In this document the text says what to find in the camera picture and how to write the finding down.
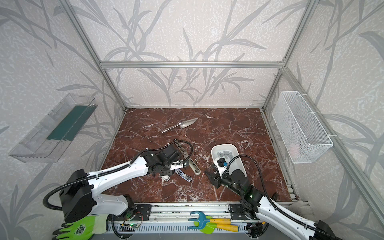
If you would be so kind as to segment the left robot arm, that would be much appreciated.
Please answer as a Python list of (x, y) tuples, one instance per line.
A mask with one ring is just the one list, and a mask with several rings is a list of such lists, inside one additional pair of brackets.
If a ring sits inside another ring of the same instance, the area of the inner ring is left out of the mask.
[(66, 223), (74, 223), (88, 216), (120, 216), (130, 207), (128, 197), (105, 195), (104, 191), (134, 178), (148, 174), (170, 176), (176, 169), (185, 167), (194, 152), (193, 145), (186, 157), (174, 146), (175, 140), (159, 149), (145, 149), (129, 162), (95, 172), (77, 170), (64, 185), (49, 193), (43, 205), (61, 211)]

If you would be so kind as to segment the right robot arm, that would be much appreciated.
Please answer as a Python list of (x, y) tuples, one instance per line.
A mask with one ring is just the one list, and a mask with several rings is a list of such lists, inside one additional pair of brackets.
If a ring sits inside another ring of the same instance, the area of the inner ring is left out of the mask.
[[(263, 190), (253, 186), (242, 170), (236, 169), (231, 174), (230, 167), (237, 159), (248, 158), (252, 160), (259, 172)], [(292, 240), (338, 240), (332, 229), (323, 221), (318, 223), (307, 220), (292, 211), (282, 207), (273, 200), (267, 192), (261, 168), (252, 157), (238, 155), (224, 166), (224, 172), (212, 173), (205, 171), (211, 184), (219, 188), (224, 186), (241, 197), (240, 204), (247, 218), (266, 222), (278, 229)]]

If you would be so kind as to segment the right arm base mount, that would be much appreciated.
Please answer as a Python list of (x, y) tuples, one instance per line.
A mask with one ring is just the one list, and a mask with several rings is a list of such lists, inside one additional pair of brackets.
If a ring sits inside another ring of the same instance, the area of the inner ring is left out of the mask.
[(252, 220), (246, 215), (241, 204), (229, 204), (228, 210), (231, 215), (231, 220)]

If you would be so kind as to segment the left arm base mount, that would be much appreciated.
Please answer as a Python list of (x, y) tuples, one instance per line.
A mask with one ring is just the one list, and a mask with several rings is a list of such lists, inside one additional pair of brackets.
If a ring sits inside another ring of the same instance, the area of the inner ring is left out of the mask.
[(123, 220), (126, 221), (148, 221), (151, 215), (152, 205), (140, 204), (129, 207), (123, 213)]

